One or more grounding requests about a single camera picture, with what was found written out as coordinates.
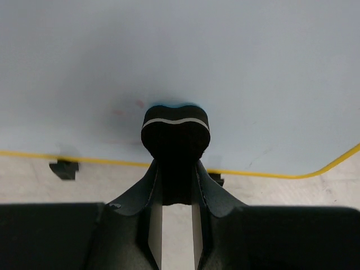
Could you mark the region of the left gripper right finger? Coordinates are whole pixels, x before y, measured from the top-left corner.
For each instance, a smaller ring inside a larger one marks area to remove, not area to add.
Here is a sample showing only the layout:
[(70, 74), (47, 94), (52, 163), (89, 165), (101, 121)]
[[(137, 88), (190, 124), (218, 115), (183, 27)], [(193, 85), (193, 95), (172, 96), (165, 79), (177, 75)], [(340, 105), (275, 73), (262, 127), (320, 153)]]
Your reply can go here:
[(214, 181), (202, 163), (192, 167), (192, 231), (195, 269), (281, 269), (281, 263), (248, 253), (244, 208)]

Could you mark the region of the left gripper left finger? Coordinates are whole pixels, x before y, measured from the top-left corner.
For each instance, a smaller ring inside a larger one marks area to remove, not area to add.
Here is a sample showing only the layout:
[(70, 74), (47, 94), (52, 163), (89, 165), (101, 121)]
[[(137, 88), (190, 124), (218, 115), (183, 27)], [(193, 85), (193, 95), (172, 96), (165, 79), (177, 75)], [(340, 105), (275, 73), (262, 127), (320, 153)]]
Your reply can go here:
[(160, 269), (161, 171), (153, 161), (130, 189), (107, 203), (94, 231), (86, 269)]

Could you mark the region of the black whiteboard eraser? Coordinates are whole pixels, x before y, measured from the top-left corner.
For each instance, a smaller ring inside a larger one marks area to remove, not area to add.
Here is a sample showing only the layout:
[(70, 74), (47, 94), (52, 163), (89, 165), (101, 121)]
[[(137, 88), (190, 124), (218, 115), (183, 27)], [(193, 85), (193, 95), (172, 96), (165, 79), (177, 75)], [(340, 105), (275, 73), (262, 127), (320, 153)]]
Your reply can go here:
[(141, 141), (159, 165), (163, 205), (190, 205), (192, 172), (210, 143), (206, 112), (196, 105), (153, 106), (145, 113)]

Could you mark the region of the yellow framed whiteboard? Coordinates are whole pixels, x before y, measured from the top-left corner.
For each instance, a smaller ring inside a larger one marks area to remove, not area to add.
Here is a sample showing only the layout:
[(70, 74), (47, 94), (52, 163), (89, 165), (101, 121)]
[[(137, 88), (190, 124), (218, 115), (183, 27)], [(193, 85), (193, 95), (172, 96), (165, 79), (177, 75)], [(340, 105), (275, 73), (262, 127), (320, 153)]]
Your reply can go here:
[(358, 1), (2, 1), (1, 154), (145, 166), (196, 104), (206, 167), (305, 178), (359, 151)]

